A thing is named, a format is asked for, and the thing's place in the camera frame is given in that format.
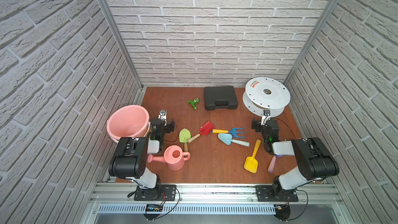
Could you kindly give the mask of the pink plastic bucket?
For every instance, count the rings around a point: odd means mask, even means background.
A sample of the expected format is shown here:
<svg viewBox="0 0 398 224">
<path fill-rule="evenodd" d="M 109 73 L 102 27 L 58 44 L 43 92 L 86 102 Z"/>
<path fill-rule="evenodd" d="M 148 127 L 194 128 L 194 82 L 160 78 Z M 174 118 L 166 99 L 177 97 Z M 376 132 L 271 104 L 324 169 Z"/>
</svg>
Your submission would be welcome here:
<svg viewBox="0 0 398 224">
<path fill-rule="evenodd" d="M 122 107 L 111 115 L 106 128 L 116 144 L 124 137 L 144 137 L 150 129 L 149 113 L 139 105 Z"/>
</svg>

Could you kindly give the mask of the green trowel wooden handle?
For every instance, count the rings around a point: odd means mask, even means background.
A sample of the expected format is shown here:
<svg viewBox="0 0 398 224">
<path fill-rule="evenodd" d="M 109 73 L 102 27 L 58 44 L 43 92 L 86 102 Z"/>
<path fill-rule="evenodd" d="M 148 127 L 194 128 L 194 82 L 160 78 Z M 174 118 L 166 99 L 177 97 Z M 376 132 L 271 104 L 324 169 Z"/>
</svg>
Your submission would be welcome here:
<svg viewBox="0 0 398 224">
<path fill-rule="evenodd" d="M 179 133 L 179 141 L 183 144 L 183 151 L 188 152 L 188 140 L 191 138 L 191 133 L 188 129 L 182 129 Z"/>
</svg>

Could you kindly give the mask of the pink watering can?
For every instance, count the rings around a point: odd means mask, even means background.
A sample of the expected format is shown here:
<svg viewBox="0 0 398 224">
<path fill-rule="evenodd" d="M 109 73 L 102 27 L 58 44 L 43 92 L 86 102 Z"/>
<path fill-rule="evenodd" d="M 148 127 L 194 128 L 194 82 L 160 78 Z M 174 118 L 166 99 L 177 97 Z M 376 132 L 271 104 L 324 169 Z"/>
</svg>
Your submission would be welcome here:
<svg viewBox="0 0 398 224">
<path fill-rule="evenodd" d="M 185 162 L 191 158 L 191 154 L 189 152 L 183 152 L 179 146 L 172 145 L 169 146 L 165 151 L 163 156 L 153 156 L 152 154 L 148 155 L 147 162 L 161 162 L 168 165 L 168 167 L 173 171 L 178 171 L 182 169 Z"/>
</svg>

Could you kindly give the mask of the blue rake yellow handle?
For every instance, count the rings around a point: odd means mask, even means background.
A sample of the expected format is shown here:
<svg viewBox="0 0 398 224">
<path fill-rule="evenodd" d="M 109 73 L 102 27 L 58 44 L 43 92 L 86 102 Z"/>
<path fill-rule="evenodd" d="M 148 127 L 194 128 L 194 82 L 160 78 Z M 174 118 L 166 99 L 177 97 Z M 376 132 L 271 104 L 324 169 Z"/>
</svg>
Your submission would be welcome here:
<svg viewBox="0 0 398 224">
<path fill-rule="evenodd" d="M 239 134 L 245 134 L 245 128 L 232 128 L 231 130 L 221 130 L 221 129 L 213 129 L 212 132 L 219 134 L 219 133 L 227 133 L 231 134 L 234 138 L 243 139 L 246 135 L 239 136 Z"/>
</svg>

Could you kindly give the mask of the light blue trowel white handle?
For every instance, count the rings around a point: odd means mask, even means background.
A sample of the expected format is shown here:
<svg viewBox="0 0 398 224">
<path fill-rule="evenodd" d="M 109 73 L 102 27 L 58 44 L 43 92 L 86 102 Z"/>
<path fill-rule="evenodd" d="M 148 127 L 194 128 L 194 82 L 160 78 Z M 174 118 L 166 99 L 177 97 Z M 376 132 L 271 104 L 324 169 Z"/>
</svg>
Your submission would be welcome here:
<svg viewBox="0 0 398 224">
<path fill-rule="evenodd" d="M 245 147 L 250 146 L 249 142 L 233 139 L 232 135 L 229 133 L 219 133 L 218 139 L 221 140 L 226 145 L 231 145 L 232 143 L 235 143 L 235 144 L 242 145 Z"/>
</svg>

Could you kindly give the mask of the red shovel wooden handle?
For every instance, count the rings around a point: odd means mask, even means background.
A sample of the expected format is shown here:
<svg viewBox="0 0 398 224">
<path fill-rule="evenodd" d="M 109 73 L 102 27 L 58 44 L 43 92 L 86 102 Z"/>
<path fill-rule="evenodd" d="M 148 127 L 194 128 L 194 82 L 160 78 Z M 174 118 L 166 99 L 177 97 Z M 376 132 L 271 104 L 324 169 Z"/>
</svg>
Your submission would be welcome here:
<svg viewBox="0 0 398 224">
<path fill-rule="evenodd" d="M 201 135 L 208 136 L 210 132 L 214 129 L 215 125 L 211 123 L 210 121 L 206 121 L 201 127 L 200 127 L 200 132 L 188 139 L 188 143 L 193 142 L 195 139 L 199 138 Z"/>
</svg>

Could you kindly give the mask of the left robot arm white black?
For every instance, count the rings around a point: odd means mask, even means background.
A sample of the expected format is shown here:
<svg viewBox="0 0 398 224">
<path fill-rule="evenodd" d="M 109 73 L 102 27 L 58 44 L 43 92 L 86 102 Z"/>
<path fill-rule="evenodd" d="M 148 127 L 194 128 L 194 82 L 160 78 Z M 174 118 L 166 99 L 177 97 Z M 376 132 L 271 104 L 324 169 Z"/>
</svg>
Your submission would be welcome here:
<svg viewBox="0 0 398 224">
<path fill-rule="evenodd" d="M 160 178 L 146 167 L 147 158 L 164 149 L 165 135 L 174 132 L 174 128 L 174 120 L 167 123 L 163 119 L 152 119 L 148 134 L 138 138 L 122 137 L 109 163 L 109 175 L 130 180 L 140 190 L 159 191 Z"/>
</svg>

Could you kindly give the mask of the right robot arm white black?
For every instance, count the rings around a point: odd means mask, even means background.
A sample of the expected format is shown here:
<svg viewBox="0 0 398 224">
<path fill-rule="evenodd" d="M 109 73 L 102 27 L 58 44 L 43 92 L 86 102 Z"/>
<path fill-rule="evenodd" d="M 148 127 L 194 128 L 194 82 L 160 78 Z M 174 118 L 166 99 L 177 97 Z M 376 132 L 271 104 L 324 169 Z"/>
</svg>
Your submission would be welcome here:
<svg viewBox="0 0 398 224">
<path fill-rule="evenodd" d="M 296 159 L 297 166 L 294 169 L 274 178 L 272 189 L 275 192 L 293 191 L 311 181 L 339 174 L 338 162 L 320 138 L 280 141 L 279 126 L 274 119 L 267 120 L 265 124 L 253 119 L 251 128 L 262 134 L 266 152 L 273 156 L 293 156 Z"/>
</svg>

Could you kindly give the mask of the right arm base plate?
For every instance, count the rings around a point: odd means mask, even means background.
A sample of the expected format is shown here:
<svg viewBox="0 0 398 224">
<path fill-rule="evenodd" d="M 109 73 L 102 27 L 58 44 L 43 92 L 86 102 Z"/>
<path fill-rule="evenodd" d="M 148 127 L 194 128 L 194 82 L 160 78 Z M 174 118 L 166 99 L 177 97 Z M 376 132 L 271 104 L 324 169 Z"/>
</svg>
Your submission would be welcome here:
<svg viewBox="0 0 398 224">
<path fill-rule="evenodd" d="M 284 190 L 274 185 L 256 185 L 256 196 L 259 202 L 298 202 L 295 190 Z"/>
</svg>

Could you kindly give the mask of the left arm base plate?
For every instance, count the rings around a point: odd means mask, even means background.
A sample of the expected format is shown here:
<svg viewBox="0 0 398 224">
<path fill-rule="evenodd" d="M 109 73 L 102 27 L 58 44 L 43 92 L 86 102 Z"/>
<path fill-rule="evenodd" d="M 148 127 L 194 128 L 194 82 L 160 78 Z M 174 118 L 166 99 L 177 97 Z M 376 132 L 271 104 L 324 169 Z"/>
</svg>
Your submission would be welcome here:
<svg viewBox="0 0 398 224">
<path fill-rule="evenodd" d="M 176 197 L 175 185 L 160 185 L 153 189 L 141 189 L 137 186 L 135 201 L 174 201 Z"/>
</svg>

